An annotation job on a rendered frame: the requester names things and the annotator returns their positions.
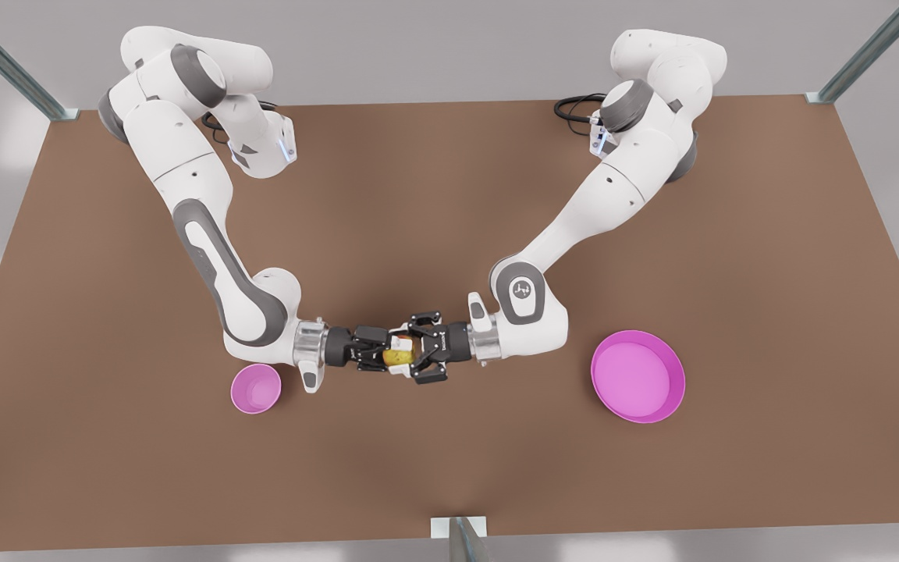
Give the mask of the small pink bowl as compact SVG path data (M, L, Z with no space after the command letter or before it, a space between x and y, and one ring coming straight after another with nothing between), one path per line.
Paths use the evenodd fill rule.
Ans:
M229 398L240 412L260 414L277 403L282 381L271 365L248 365L236 373L229 388Z

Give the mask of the pink plate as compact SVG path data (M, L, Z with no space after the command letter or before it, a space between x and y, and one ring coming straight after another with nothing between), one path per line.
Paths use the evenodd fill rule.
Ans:
M604 338L593 352L590 380L611 413L636 424L673 415L686 390L684 364L677 352L663 339L640 330Z

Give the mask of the silver frame post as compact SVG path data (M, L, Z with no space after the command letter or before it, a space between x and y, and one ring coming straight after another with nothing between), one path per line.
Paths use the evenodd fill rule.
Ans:
M492 562L485 545L485 516L439 517L429 520L429 537L449 541L449 562Z
M899 39L899 6L867 42L818 91L806 92L809 105L833 105Z
M78 118L79 109L63 107L1 45L0 76L50 121L65 122Z

